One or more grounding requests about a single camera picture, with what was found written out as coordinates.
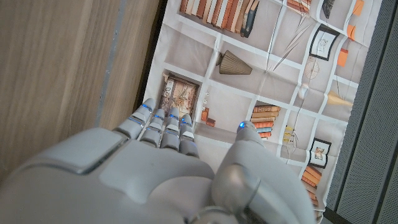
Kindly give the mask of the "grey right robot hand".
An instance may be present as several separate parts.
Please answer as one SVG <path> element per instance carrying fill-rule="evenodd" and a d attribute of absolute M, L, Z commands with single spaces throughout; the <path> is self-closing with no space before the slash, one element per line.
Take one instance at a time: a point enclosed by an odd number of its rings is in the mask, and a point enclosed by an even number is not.
<path fill-rule="evenodd" d="M 146 100 L 113 130 L 80 132 L 1 185 L 2 223 L 314 223 L 305 187 L 239 124 L 220 167 L 200 159 L 189 115 Z"/>

